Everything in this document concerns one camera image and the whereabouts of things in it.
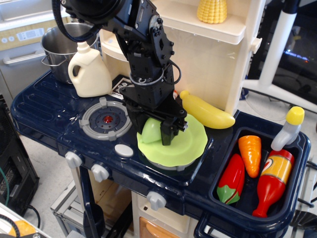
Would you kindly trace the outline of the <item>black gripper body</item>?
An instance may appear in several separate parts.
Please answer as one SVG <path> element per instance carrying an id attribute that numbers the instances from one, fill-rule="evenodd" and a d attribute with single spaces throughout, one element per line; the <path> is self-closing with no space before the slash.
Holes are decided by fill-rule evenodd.
<path id="1" fill-rule="evenodd" d="M 187 112 L 173 97 L 174 86 L 164 79 L 161 71 L 156 78 L 140 78 L 130 75 L 132 86 L 123 87 L 120 93 L 132 112 L 141 112 L 164 121 L 168 118 L 184 120 Z"/>

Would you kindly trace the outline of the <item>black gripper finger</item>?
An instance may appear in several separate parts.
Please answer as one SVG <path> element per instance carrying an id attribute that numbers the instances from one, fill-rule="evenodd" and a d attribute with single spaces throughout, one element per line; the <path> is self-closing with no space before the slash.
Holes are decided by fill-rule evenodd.
<path id="1" fill-rule="evenodd" d="M 133 126 L 138 133 L 142 134 L 144 125 L 147 122 L 149 116 L 145 114 L 142 107 L 127 105 L 126 108 Z"/>
<path id="2" fill-rule="evenodd" d="M 171 142 L 179 131 L 184 132 L 188 128 L 188 122 L 184 118 L 167 117 L 160 124 L 161 141 L 163 146 L 171 145 Z"/>

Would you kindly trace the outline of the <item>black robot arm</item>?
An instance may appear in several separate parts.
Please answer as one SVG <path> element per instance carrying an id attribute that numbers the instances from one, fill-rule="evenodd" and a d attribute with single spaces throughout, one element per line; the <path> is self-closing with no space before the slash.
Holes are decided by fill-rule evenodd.
<path id="1" fill-rule="evenodd" d="M 62 7 L 79 22 L 90 23 L 89 31 L 70 34 L 61 19 Z M 102 29 L 116 36 L 133 84 L 120 90 L 130 120 L 138 132 L 147 119 L 159 120 L 162 144 L 170 145 L 185 130 L 187 113 L 173 97 L 174 43 L 167 38 L 155 5 L 149 0 L 54 0 L 52 9 L 58 28 L 74 42 L 84 42 Z"/>

